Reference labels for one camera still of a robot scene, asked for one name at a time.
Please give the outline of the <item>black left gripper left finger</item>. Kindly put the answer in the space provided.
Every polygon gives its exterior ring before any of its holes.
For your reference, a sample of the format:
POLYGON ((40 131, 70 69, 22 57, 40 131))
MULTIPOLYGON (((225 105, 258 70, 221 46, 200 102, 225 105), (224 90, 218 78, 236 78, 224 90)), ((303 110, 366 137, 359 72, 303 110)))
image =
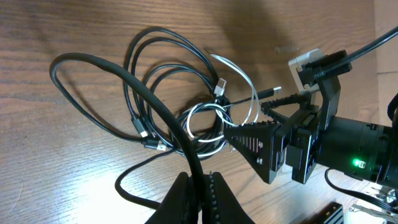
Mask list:
POLYGON ((197 223, 198 209, 193 180, 186 172, 181 172, 146 224, 197 223))

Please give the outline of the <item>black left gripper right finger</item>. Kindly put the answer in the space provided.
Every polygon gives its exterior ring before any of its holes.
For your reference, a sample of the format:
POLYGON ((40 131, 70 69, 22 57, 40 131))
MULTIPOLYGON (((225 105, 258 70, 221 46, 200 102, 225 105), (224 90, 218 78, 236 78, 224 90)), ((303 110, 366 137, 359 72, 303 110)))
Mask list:
POLYGON ((206 198, 203 222, 210 224, 254 224, 240 206, 219 172, 205 175, 206 198))

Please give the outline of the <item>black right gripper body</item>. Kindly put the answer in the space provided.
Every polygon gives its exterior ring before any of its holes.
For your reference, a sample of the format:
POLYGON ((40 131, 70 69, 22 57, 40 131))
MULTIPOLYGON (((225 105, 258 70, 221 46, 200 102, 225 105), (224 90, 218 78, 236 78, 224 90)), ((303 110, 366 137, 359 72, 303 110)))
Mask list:
POLYGON ((273 147, 276 167, 292 168, 292 180, 305 184, 314 170, 319 117, 315 110, 297 110, 277 129, 273 147))

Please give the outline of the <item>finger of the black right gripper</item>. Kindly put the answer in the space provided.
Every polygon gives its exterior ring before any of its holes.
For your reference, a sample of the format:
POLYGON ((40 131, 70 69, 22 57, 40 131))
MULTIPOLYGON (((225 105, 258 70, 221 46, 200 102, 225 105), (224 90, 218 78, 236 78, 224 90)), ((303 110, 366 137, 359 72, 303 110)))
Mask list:
POLYGON ((267 184, 271 184, 277 175, 274 134, 279 128, 280 124, 276 122, 263 121, 224 130, 224 138, 267 184))
POLYGON ((287 97, 283 97, 276 100, 270 100, 261 103, 261 111, 268 117, 272 118, 272 120, 276 123, 283 124, 288 120, 288 117, 274 111, 274 109, 292 104, 305 104, 310 102, 311 96, 308 94, 293 94, 287 97))

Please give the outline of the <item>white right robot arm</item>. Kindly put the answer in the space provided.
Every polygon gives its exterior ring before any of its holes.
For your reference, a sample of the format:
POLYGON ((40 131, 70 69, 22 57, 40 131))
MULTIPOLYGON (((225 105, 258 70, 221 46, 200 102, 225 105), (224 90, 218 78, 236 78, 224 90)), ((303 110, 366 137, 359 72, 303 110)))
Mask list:
POLYGON ((397 136, 392 127, 332 116, 320 127, 320 110, 304 95, 263 102, 272 119, 224 132, 226 140, 267 184, 284 165, 305 184, 320 164, 358 180, 397 188, 397 136))

